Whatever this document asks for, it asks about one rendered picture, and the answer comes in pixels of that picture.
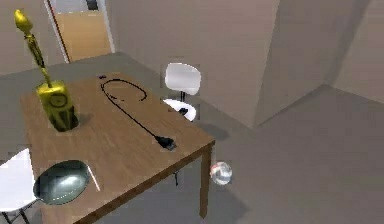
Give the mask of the white thin stick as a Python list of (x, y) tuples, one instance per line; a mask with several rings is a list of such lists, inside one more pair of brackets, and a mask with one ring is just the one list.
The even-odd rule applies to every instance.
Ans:
[(95, 185), (95, 187), (96, 187), (96, 190), (97, 190), (98, 192), (100, 192), (100, 191), (101, 191), (101, 188), (100, 188), (100, 186), (99, 186), (99, 183), (98, 183), (98, 181), (97, 181), (97, 178), (96, 178), (95, 174), (93, 173), (93, 171), (92, 171), (92, 169), (91, 169), (90, 166), (87, 166), (87, 168), (88, 168), (88, 172), (89, 172), (89, 174), (90, 174), (90, 176), (91, 176), (91, 178), (92, 178), (92, 181), (93, 181), (93, 183), (94, 183), (94, 185)]

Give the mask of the white chair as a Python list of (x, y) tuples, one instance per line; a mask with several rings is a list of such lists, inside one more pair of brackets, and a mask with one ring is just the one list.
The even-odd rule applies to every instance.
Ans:
[(185, 96), (198, 93), (201, 87), (201, 72), (192, 65), (173, 62), (167, 65), (164, 79), (168, 89), (180, 92), (181, 99), (168, 98), (163, 102), (193, 122), (197, 116), (197, 109), (185, 101)]
[(25, 211), (38, 201), (33, 192), (34, 183), (28, 148), (0, 166), (0, 214), (6, 224), (13, 224), (19, 216), (25, 224), (30, 224)]

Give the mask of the brown room door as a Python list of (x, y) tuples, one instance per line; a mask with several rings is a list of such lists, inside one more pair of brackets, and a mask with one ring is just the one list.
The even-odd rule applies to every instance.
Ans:
[(57, 23), (55, 14), (54, 14), (54, 10), (53, 10), (52, 4), (51, 4), (50, 0), (44, 0), (44, 4), (45, 4), (45, 7), (46, 7), (46, 10), (47, 10), (47, 13), (48, 13), (49, 21), (52, 24), (52, 28), (53, 28), (53, 31), (55, 33), (55, 36), (56, 36), (56, 39), (57, 39), (57, 43), (58, 43), (59, 48), (61, 50), (64, 62), (69, 64), (70, 63), (70, 58), (68, 56), (68, 52), (67, 52), (65, 43), (63, 41), (63, 38), (62, 38), (62, 35), (61, 35), (61, 32), (60, 32), (59, 26), (58, 26), (58, 23)]

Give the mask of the dark grey round pan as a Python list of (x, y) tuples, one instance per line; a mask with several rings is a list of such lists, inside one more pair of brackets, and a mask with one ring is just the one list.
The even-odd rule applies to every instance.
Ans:
[(47, 205), (63, 205), (75, 200), (90, 180), (88, 166), (80, 160), (56, 163), (39, 175), (34, 196)]

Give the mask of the brown wooden table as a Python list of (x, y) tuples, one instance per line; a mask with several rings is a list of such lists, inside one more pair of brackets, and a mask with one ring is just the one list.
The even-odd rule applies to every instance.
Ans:
[(197, 158), (200, 215), (207, 214), (213, 137), (127, 75), (113, 73), (68, 85), (79, 113), (90, 117), (56, 131), (35, 93), (21, 97), (35, 175), (65, 160), (81, 160), (95, 174), (74, 201), (41, 207), (43, 224), (93, 224)]

